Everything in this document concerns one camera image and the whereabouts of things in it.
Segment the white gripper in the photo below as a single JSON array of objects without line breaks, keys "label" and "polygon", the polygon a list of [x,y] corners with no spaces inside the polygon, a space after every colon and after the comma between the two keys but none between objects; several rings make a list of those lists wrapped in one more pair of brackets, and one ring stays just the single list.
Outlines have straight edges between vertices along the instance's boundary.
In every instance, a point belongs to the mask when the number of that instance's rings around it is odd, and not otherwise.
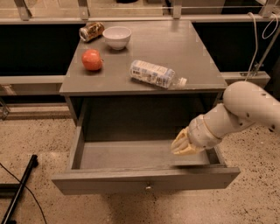
[{"label": "white gripper", "polygon": [[182,129],[171,144],[174,155],[194,155],[203,151],[203,149],[211,149],[221,142],[208,129],[203,115],[199,115],[192,119],[188,128]]}]

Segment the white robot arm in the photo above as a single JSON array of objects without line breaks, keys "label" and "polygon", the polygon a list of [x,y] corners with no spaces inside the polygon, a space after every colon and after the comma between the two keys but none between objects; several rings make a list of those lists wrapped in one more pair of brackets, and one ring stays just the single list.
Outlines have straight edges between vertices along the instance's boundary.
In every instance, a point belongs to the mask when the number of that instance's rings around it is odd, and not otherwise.
[{"label": "white robot arm", "polygon": [[260,123],[280,132],[280,102],[249,81],[237,81],[223,93],[222,103],[193,118],[171,144],[175,155],[192,155],[219,144],[231,133]]}]

